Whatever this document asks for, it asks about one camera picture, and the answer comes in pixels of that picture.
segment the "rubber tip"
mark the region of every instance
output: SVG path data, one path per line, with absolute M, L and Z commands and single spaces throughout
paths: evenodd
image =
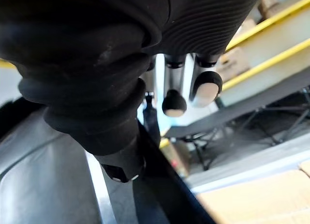
M 195 80 L 192 95 L 194 107 L 206 107 L 222 91 L 222 79 L 220 75 L 213 71 L 201 73 Z
M 185 113 L 186 108 L 186 101 L 178 91 L 169 90 L 167 92 L 167 96 L 162 104 L 162 109 L 166 116 L 180 117 Z

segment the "yellow rail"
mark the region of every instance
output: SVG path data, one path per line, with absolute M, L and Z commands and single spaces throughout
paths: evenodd
M 307 48 L 310 46 L 310 39 L 307 39 L 289 49 L 287 49 L 286 51 L 283 51 L 282 53 L 272 57 L 271 59 L 265 61 L 264 63 L 261 63 L 259 65 L 257 65 L 256 67 L 246 71 L 245 73 L 240 74 L 239 76 L 236 76 L 235 78 L 227 81 L 224 85 L 222 90 L 227 90 L 233 86 L 235 86 L 236 84 L 248 79 L 251 76 L 254 76 L 257 73 L 262 72 L 263 70 L 285 60 L 286 58 L 291 57 L 292 55 L 296 54 L 299 51 L 302 51 L 303 49 Z
M 290 6 L 289 8 L 283 10 L 282 12 L 278 13 L 277 15 L 265 20 L 264 22 L 261 22 L 253 29 L 247 31 L 246 33 L 242 34 L 239 37 L 236 37 L 235 39 L 232 39 L 229 44 L 226 47 L 226 51 L 236 47 L 237 45 L 241 44 L 243 41 L 247 40 L 248 38 L 251 38 L 255 36 L 256 34 L 263 31 L 265 28 L 271 27 L 273 24 L 282 21 L 286 17 L 296 14 L 302 9 L 310 6 L 310 0 L 301 0 L 297 2 L 296 4 Z
M 0 68 L 16 68 L 14 65 L 12 65 L 9 62 L 3 61 L 0 59 Z

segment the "cardboard box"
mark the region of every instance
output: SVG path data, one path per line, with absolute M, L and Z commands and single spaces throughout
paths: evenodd
M 302 162 L 299 168 L 310 177 L 310 161 Z
M 280 13 L 281 11 L 287 9 L 288 7 L 294 5 L 295 3 L 299 2 L 301 0 L 285 0 L 282 3 L 278 3 L 272 7 L 270 7 L 268 10 L 266 10 L 263 13 L 263 17 L 265 19 L 270 18 L 278 13 Z
M 247 31 L 249 31 L 254 27 L 256 27 L 256 23 L 253 19 L 249 18 L 244 20 L 244 22 L 241 24 L 241 26 L 239 27 L 233 38 L 241 36 L 242 34 L 246 33 Z
M 310 178 L 299 170 L 197 198 L 218 224 L 310 224 Z
M 235 47 L 223 54 L 216 64 L 216 72 L 220 74 L 223 82 L 247 71 L 250 64 L 242 48 Z
M 189 175 L 189 152 L 181 143 L 172 144 L 168 139 L 160 141 L 159 148 L 180 177 Z
M 278 0 L 261 0 L 258 9 L 260 10 L 261 14 L 263 14 L 278 2 Z

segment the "ribbed surface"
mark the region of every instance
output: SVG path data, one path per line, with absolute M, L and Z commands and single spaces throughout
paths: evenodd
M 155 51 L 170 55 L 220 54 L 256 1 L 188 0 L 179 17 L 170 20 Z

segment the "black rubber cap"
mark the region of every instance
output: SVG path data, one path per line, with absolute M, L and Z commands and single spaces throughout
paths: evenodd
M 220 94 L 222 92 L 222 86 L 223 86 L 223 81 L 221 76 L 213 71 L 206 71 L 201 73 L 195 80 L 194 86 L 193 86 L 193 91 L 191 93 L 191 97 L 189 98 L 190 101 L 193 101 L 198 88 L 206 83 L 213 83 L 218 86 L 218 91 L 217 94 Z
M 178 91 L 169 90 L 163 101 L 162 109 L 169 117 L 180 117 L 186 111 L 186 101 Z

